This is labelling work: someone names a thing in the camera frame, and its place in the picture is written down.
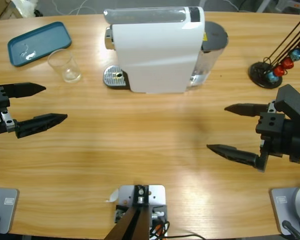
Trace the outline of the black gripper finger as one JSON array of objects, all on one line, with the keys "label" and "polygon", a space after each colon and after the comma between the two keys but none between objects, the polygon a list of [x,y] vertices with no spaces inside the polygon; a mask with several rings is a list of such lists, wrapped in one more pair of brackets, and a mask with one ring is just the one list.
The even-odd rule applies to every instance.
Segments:
[{"label": "black gripper finger", "polygon": [[3,92],[9,98],[24,98],[33,96],[39,92],[46,90],[46,87],[36,84],[36,83],[29,83],[29,82],[22,82],[22,83],[13,83],[13,84],[3,84],[0,85],[4,90]]},{"label": "black gripper finger", "polygon": [[255,104],[255,103],[237,103],[233,104],[230,106],[227,106],[224,108],[225,111],[237,114],[237,115],[242,115],[242,116],[250,116],[250,117],[255,117],[259,116],[260,113],[262,112],[267,112],[268,105],[266,104]]},{"label": "black gripper finger", "polygon": [[16,137],[19,139],[47,131],[48,129],[60,124],[67,117],[67,114],[49,113],[36,116],[30,120],[20,122],[14,120]]},{"label": "black gripper finger", "polygon": [[206,145],[214,153],[222,156],[223,158],[236,163],[242,163],[253,168],[258,168],[259,156],[252,152],[241,151],[235,147],[221,145],[221,144],[208,144]]}]

